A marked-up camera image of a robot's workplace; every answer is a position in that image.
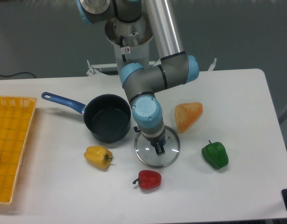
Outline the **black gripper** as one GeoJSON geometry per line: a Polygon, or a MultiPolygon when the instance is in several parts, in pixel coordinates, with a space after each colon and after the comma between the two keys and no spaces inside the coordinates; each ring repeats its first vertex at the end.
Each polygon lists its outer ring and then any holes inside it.
{"type": "Polygon", "coordinates": [[[144,136],[144,138],[147,141],[152,143],[157,155],[165,154],[165,149],[163,146],[163,144],[165,144],[165,131],[162,131],[161,133],[153,133],[153,134],[147,134],[147,133],[141,132],[141,134],[144,136]]]}

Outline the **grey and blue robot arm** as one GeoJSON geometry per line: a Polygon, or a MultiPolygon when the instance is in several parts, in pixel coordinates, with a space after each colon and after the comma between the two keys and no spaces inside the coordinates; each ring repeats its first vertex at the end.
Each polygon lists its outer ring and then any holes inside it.
{"type": "Polygon", "coordinates": [[[79,0],[85,22],[105,22],[118,74],[138,130],[165,153],[165,127],[155,93],[186,84],[199,75],[194,56],[181,43],[169,0],[79,0]]]}

